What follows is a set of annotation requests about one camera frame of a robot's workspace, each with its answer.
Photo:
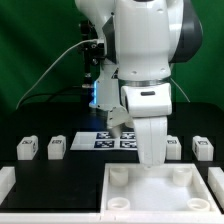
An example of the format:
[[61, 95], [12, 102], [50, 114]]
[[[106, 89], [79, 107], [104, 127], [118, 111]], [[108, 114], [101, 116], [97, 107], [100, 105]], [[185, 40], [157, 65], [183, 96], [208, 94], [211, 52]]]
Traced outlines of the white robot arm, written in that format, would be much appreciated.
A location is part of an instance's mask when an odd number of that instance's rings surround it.
[[75, 0], [103, 46], [90, 107], [108, 113], [107, 127], [135, 132], [139, 161], [165, 161], [167, 116], [172, 113], [172, 63], [191, 59], [202, 26], [191, 0]]

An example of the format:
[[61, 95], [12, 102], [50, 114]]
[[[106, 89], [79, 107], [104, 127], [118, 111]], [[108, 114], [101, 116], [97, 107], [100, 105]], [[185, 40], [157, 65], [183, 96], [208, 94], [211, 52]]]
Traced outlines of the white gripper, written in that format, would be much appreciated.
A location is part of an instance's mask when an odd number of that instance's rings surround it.
[[[122, 125], [129, 120], [124, 107], [114, 107], [108, 112], [107, 129], [112, 137], [120, 137]], [[164, 163], [166, 156], [167, 117], [134, 118], [134, 132], [139, 161], [147, 167]]]

